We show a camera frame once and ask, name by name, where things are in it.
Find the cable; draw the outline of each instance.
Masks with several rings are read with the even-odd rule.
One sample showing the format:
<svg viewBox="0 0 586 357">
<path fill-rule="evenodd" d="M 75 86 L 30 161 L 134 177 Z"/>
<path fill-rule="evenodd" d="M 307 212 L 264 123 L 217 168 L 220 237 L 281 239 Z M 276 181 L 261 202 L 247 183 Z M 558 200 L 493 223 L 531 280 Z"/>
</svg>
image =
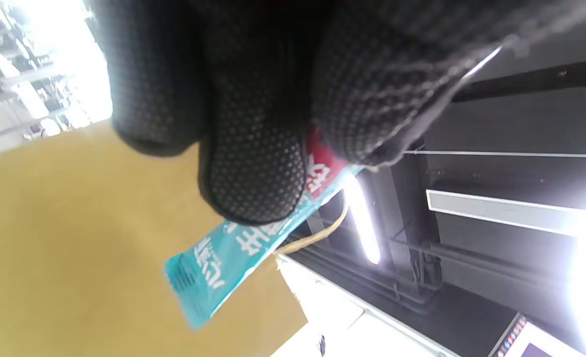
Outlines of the cable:
<svg viewBox="0 0 586 357">
<path fill-rule="evenodd" d="M 315 233 L 314 235 L 311 235 L 309 237 L 302 238 L 298 241 L 287 244 L 286 246 L 283 246 L 280 249 L 277 249 L 273 253 L 274 254 L 290 254 L 290 253 L 294 253 L 294 252 L 298 251 L 299 249 L 306 248 L 307 246 L 310 246 L 311 244 L 315 244 L 318 241 L 321 241 L 322 239 L 331 235 L 340 226 L 340 224 L 342 224 L 347 213 L 348 213 L 348 201 L 344 195 L 343 196 L 343 211 L 341 212 L 341 215 L 339 216 L 339 218 L 336 219 L 336 221 L 331 226 L 329 226 L 328 228 L 322 229 L 321 231 Z"/>
</svg>

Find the teal snack packet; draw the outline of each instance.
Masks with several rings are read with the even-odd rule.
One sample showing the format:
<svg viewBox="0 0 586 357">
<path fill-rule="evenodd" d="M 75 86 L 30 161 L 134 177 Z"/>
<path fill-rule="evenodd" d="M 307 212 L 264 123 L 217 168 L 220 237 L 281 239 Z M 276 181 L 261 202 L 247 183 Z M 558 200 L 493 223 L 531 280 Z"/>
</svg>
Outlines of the teal snack packet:
<svg viewBox="0 0 586 357">
<path fill-rule="evenodd" d="M 193 328 L 204 325 L 297 226 L 341 190 L 343 177 L 361 170 L 336 158 L 322 145 L 318 131 L 309 140 L 308 152 L 306 192 L 288 219 L 261 227 L 224 222 L 166 262 L 170 284 Z"/>
</svg>

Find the red label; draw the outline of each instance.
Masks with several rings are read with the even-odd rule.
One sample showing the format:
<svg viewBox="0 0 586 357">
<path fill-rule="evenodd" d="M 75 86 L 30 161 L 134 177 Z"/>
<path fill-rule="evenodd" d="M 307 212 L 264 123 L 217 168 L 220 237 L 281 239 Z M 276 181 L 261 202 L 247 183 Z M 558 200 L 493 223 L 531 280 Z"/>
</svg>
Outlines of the red label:
<svg viewBox="0 0 586 357">
<path fill-rule="evenodd" d="M 308 140 L 308 179 L 306 190 L 318 198 L 331 185 L 339 172 L 348 165 L 322 144 L 319 129 L 313 129 Z"/>
</svg>

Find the monitor screen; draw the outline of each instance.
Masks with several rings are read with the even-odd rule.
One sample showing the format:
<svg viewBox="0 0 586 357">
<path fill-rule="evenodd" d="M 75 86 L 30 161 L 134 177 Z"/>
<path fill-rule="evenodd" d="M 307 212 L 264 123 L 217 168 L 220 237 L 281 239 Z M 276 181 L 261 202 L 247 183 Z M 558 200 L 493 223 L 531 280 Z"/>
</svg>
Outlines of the monitor screen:
<svg viewBox="0 0 586 357">
<path fill-rule="evenodd" d="M 518 314 L 489 357 L 586 357 Z"/>
</svg>

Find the black glove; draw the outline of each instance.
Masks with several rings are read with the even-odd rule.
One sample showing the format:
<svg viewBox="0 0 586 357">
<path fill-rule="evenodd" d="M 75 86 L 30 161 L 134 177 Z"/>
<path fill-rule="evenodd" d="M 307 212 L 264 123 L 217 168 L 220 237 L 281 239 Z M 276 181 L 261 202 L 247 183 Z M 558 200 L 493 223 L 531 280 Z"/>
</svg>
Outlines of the black glove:
<svg viewBox="0 0 586 357">
<path fill-rule="evenodd" d="M 223 217 L 281 221 L 304 190 L 312 121 L 351 163 L 390 165 L 483 59 L 586 19 L 586 0 L 97 0 L 116 131 L 200 141 Z"/>
</svg>

